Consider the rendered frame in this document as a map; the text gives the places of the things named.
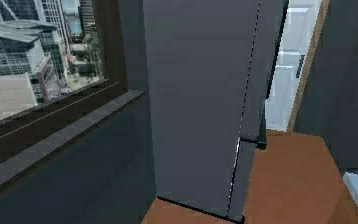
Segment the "grey fridge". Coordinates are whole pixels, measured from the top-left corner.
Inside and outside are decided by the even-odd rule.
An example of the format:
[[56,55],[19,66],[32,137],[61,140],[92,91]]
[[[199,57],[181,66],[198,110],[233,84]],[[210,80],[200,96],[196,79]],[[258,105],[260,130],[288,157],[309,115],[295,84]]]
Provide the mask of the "grey fridge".
[[243,224],[289,0],[144,0],[159,198]]

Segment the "white room door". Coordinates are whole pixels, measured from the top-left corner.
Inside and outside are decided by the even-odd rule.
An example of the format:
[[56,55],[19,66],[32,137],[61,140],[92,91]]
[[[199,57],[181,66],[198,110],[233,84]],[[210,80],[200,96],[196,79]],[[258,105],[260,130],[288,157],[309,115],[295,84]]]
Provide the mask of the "white room door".
[[300,55],[307,57],[322,0],[289,0],[275,71],[266,100],[266,126],[288,127],[300,78],[295,77]]

